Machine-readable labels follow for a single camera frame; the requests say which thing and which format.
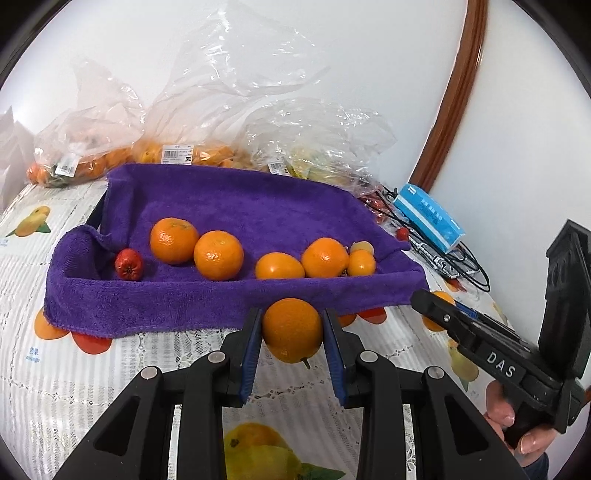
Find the white lace tablecloth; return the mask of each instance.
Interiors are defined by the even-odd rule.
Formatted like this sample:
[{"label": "white lace tablecloth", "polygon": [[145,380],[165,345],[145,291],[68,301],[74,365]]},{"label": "white lace tablecloth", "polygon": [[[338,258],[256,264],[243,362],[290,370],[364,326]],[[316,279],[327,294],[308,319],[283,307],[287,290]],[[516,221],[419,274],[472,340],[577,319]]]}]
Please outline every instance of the white lace tablecloth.
[{"label": "white lace tablecloth", "polygon": [[[220,348],[230,330],[142,333],[115,339],[100,355],[84,353],[71,335],[41,340],[33,321],[43,306],[45,281],[53,249],[60,237],[86,221],[106,189],[96,181],[66,189],[27,187],[0,218],[0,435],[33,480],[50,479],[74,447],[127,383],[145,366],[162,371],[189,366]],[[50,232],[25,237],[7,236],[35,208],[51,210]],[[501,319],[488,294],[468,283],[467,291],[452,291],[439,275],[426,268],[432,290],[445,290],[462,303]],[[387,308],[381,325],[361,318],[347,327],[366,348],[389,358],[396,366],[422,371],[430,365],[453,373],[445,332],[424,328],[410,307]],[[278,430],[302,462],[346,473],[357,471],[362,413],[344,410],[334,397],[324,352],[303,364],[276,361],[262,347],[253,393],[242,409],[225,408],[227,432],[244,421]],[[480,372],[466,394],[478,409],[485,407],[484,391],[491,378]],[[176,435],[173,426],[169,478],[175,478]],[[410,409],[405,410],[408,477],[414,478],[414,445]]]}]

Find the fingernail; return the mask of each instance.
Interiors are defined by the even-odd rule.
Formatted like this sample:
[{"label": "fingernail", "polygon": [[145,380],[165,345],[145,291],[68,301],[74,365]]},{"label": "fingernail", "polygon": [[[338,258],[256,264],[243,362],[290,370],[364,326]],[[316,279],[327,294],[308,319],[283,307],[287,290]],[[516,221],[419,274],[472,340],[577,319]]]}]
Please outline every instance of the fingernail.
[{"label": "fingernail", "polygon": [[502,423],[504,427],[510,427],[515,423],[515,415],[507,415]]},{"label": "fingernail", "polygon": [[523,437],[521,438],[521,446],[519,447],[521,453],[523,455],[526,455],[527,453],[533,452],[534,443],[535,441],[531,433],[526,433],[525,435],[523,435]]}]

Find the purple towel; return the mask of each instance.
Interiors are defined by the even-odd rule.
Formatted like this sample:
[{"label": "purple towel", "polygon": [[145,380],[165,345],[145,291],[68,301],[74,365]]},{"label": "purple towel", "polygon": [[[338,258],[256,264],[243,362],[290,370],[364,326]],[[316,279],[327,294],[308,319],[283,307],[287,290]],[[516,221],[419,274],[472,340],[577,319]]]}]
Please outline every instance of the purple towel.
[{"label": "purple towel", "polygon": [[[244,247],[233,281],[205,280],[193,261],[170,266],[150,251],[161,218],[191,222],[200,234],[226,230]],[[254,266],[269,252],[300,258],[319,237],[375,248],[370,277],[256,280]],[[144,259],[144,278],[122,281],[113,260],[130,247]],[[109,175],[100,233],[75,227],[56,246],[47,274],[45,313],[52,325],[100,337],[136,332],[240,328],[250,307],[297,297],[339,314],[408,304],[426,288],[423,269],[401,250],[350,193],[308,180],[256,171],[178,165],[125,165]]]}]

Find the brown wooden trim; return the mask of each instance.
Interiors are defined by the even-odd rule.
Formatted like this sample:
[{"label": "brown wooden trim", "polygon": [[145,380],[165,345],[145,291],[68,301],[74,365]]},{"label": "brown wooden trim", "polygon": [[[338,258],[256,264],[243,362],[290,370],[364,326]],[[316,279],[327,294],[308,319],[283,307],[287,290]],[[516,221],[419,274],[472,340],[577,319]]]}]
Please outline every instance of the brown wooden trim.
[{"label": "brown wooden trim", "polygon": [[426,192],[435,183],[464,116],[480,63],[487,16],[488,0],[468,0],[462,39],[452,75],[435,124],[409,180]]}]

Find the barcode label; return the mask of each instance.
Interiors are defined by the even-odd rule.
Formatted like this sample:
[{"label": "barcode label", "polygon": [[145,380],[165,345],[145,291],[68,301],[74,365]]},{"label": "barcode label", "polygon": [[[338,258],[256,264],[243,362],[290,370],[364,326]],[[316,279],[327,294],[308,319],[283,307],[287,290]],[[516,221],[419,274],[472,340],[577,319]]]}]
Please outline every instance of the barcode label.
[{"label": "barcode label", "polygon": [[160,163],[190,165],[193,161],[193,145],[163,145]]},{"label": "barcode label", "polygon": [[76,167],[82,157],[75,153],[69,152],[64,155],[56,164],[56,175],[63,175],[64,177],[74,177]]},{"label": "barcode label", "polygon": [[269,171],[273,175],[290,175],[289,171],[287,170],[287,167],[285,166],[285,161],[280,158],[274,158],[273,160],[269,160],[269,162],[267,162],[267,165],[269,166]]}]

